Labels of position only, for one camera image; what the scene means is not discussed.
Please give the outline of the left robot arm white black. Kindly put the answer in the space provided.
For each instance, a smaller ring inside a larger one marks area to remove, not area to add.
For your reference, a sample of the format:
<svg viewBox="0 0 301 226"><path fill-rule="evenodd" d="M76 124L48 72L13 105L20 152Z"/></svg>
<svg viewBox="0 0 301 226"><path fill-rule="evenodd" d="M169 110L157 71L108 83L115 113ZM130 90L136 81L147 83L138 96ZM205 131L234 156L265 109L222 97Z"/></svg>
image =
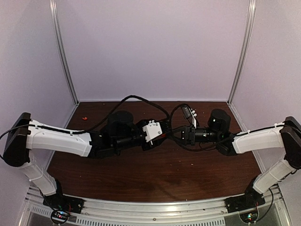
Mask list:
<svg viewBox="0 0 301 226"><path fill-rule="evenodd" d="M63 209L68 200L60 182L38 165L30 150L52 150L100 159L119 155L122 150L136 146L150 150L163 142L159 136L169 130L166 120L134 123L132 114L127 111L109 116L107 124L99 131L52 127L31 119L30 113L22 113L5 132L7 140L2 158L7 165L20 168L48 202Z"/></svg>

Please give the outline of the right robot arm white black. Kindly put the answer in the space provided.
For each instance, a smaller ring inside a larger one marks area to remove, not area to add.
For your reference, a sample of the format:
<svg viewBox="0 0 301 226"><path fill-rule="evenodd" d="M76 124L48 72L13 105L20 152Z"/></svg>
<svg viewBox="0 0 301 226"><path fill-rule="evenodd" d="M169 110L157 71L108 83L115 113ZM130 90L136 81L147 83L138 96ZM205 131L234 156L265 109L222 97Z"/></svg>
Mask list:
<svg viewBox="0 0 301 226"><path fill-rule="evenodd" d="M243 195L230 197L228 206L242 204L250 208L262 202L262 195L274 184L284 179L287 175L301 168L301 125L298 121L288 116L281 123L247 132L231 133L231 117L222 109L213 109L207 127L200 127L196 113L187 104L180 104L185 119L190 121L190 126L171 130L172 139L182 148L195 143L210 143L210 146L200 148L206 151L215 148L226 156L235 156L253 150L283 148L285 156L272 165L267 171L258 175L251 181Z"/></svg>

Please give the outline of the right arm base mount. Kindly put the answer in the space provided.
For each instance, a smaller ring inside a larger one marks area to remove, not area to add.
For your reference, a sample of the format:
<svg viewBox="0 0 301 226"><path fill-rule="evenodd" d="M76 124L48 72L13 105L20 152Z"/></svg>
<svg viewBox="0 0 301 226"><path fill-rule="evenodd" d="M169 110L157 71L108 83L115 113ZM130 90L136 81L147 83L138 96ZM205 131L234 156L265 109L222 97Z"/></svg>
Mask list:
<svg viewBox="0 0 301 226"><path fill-rule="evenodd" d="M237 211L254 209L258 205L264 205L265 199L261 195L259 197L253 197L244 194L226 198L224 202L227 208L227 212L233 213Z"/></svg>

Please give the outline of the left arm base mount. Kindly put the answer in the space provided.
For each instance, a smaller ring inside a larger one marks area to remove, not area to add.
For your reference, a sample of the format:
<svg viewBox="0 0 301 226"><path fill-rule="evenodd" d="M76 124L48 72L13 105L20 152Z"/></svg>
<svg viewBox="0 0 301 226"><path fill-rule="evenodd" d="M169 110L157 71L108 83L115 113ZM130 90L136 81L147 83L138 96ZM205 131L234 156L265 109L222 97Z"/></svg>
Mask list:
<svg viewBox="0 0 301 226"><path fill-rule="evenodd" d="M84 200L71 196L50 197L45 196L43 205L50 207L52 210L63 210L68 213L80 214L84 205Z"/></svg>

